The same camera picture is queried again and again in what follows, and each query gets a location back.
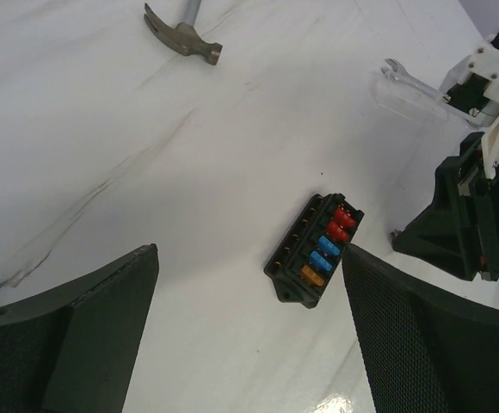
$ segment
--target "hammer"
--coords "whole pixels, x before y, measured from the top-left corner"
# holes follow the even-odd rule
[[[216,65],[223,48],[219,43],[206,43],[194,30],[196,16],[200,10],[201,0],[188,0],[187,11],[176,28],[165,24],[145,4],[145,22],[148,28],[170,49],[183,56],[200,54],[210,65]]]

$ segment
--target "fuse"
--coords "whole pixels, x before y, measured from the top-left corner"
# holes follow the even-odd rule
[[[356,221],[349,217],[348,214],[341,208],[336,209],[336,213],[334,214],[334,221],[344,228],[354,228],[354,226],[356,225]]]
[[[332,270],[332,264],[326,261],[326,258],[321,256],[317,251],[312,251],[309,255],[309,261],[314,268],[326,271],[327,273]]]
[[[327,237],[322,235],[317,242],[318,248],[329,256],[339,256],[341,251]]]
[[[346,243],[349,240],[349,234],[334,221],[330,221],[326,226],[326,233],[337,243]]]
[[[302,267],[300,275],[303,281],[311,287],[321,287],[324,285],[324,279],[315,273],[308,265]]]

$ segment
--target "mesh pad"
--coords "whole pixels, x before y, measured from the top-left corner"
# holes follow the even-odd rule
[[[342,266],[377,412],[499,412],[498,310],[354,245]]]

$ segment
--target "red fuse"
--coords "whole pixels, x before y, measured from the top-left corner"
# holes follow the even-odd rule
[[[334,221],[345,228],[353,228],[356,225],[356,221],[348,216],[348,214],[341,208],[336,209],[334,214]]]
[[[349,240],[349,234],[334,221],[330,221],[328,226],[326,226],[326,233],[337,243],[346,243]]]

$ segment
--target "blue fuse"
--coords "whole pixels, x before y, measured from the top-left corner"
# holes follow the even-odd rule
[[[309,261],[311,261],[312,266],[318,270],[329,272],[332,269],[332,264],[327,262],[326,258],[318,254],[316,251],[311,252],[309,255]]]
[[[339,256],[341,251],[327,237],[322,235],[318,239],[318,248],[324,251],[324,254],[329,256]]]

